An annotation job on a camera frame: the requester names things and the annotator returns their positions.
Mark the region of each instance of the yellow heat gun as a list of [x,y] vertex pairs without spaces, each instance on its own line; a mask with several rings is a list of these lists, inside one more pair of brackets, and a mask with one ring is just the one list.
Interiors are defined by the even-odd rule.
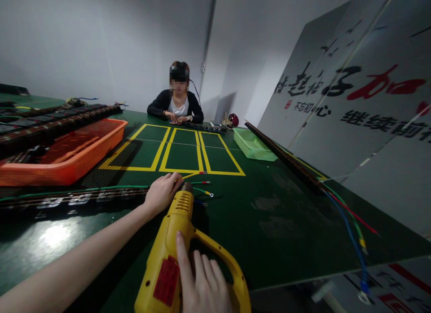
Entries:
[[197,238],[226,263],[233,277],[233,285],[228,285],[233,309],[240,313],[251,312],[247,284],[237,261],[223,247],[192,225],[192,190],[190,183],[184,183],[163,218],[147,260],[147,269],[135,302],[135,312],[180,312],[180,268],[176,260],[178,230],[184,236],[187,251],[190,248],[190,240]]

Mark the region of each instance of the green plastic tray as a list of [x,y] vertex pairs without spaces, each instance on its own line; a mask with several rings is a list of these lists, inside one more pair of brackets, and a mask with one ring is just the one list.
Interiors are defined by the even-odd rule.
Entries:
[[253,132],[238,128],[234,128],[233,132],[233,139],[247,158],[267,161],[277,159],[277,156]]

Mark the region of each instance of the orange plastic tray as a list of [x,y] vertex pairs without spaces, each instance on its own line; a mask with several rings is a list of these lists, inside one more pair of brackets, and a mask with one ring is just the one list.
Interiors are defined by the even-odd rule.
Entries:
[[[0,185],[71,185],[122,141],[127,124],[127,121],[103,119],[56,139],[39,164],[5,163],[0,166]],[[89,141],[94,142],[71,158],[54,163]]]

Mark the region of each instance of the woman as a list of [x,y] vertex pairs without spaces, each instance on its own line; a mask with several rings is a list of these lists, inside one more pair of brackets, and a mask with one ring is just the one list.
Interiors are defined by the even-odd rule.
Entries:
[[190,68],[185,62],[174,62],[170,68],[170,89],[162,91],[148,106],[150,115],[168,117],[175,124],[202,123],[203,113],[195,95],[189,89]]

